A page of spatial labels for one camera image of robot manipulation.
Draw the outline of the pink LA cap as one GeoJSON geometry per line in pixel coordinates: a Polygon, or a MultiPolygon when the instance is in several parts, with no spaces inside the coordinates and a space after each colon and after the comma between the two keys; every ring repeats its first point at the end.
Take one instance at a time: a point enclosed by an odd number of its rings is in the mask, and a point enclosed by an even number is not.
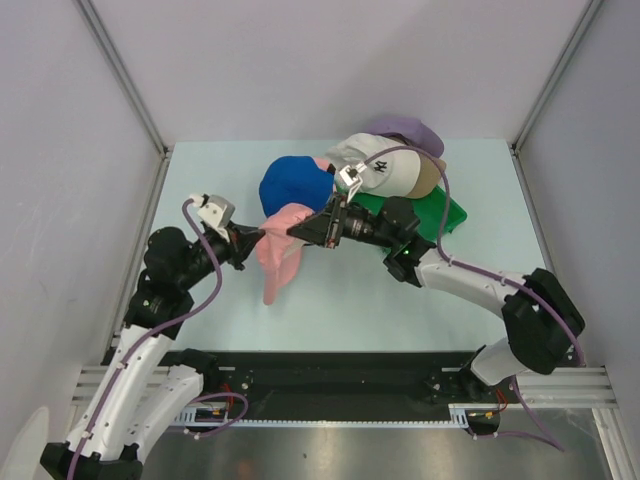
{"type": "Polygon", "coordinates": [[[312,214],[309,207],[290,203],[269,216],[261,226],[265,234],[257,243],[255,253],[265,276],[265,305],[272,305],[279,291],[298,273],[305,242],[289,236],[287,231],[312,214]]]}

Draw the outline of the blue mesh cap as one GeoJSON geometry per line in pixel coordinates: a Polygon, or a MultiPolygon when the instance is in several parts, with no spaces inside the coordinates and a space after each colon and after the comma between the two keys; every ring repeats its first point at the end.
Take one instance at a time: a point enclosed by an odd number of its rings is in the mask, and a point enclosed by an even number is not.
{"type": "Polygon", "coordinates": [[[297,203],[313,212],[322,210],[334,191],[334,176],[320,170],[311,156],[283,156],[267,168],[259,198],[266,217],[297,203]]]}

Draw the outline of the white NY cap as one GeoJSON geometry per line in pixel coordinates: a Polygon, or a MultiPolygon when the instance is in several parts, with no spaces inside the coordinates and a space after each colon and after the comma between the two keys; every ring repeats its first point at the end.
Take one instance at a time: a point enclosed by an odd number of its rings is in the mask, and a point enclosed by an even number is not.
{"type": "MultiPolygon", "coordinates": [[[[347,165],[357,165],[396,146],[400,146],[398,141],[379,135],[357,133],[329,148],[325,157],[340,169],[347,165]]],[[[409,150],[393,151],[374,159],[360,173],[363,180],[360,191],[380,197],[411,198],[416,195],[420,171],[421,160],[417,153],[409,150]]]]}

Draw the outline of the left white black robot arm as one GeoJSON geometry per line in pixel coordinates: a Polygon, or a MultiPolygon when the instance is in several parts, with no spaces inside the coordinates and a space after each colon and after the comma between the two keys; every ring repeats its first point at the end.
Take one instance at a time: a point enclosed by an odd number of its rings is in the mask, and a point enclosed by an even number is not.
{"type": "Polygon", "coordinates": [[[229,423],[246,398],[225,386],[217,359],[195,349],[178,355],[161,385],[144,394],[156,367],[191,316],[201,312],[190,290],[224,263],[243,269],[264,236],[257,227],[210,227],[190,242],[177,227],[149,238],[144,268],[129,302],[121,339],[87,410],[67,439],[49,443],[40,464],[54,479],[138,479],[162,433],[192,402],[212,402],[229,423]]]}

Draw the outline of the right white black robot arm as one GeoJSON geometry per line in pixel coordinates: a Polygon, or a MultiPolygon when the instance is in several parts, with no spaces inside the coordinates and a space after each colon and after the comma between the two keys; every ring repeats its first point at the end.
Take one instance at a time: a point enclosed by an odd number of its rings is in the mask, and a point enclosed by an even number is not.
{"type": "Polygon", "coordinates": [[[523,371],[551,374],[585,327],[555,275],[541,268],[528,275],[495,273],[446,258],[419,234],[419,224],[405,198],[388,198],[372,213],[334,197],[287,232],[325,248],[344,238],[383,247],[383,263],[396,280],[444,291],[499,317],[505,337],[480,348],[463,368],[461,388],[469,399],[486,400],[501,381],[523,371]]]}

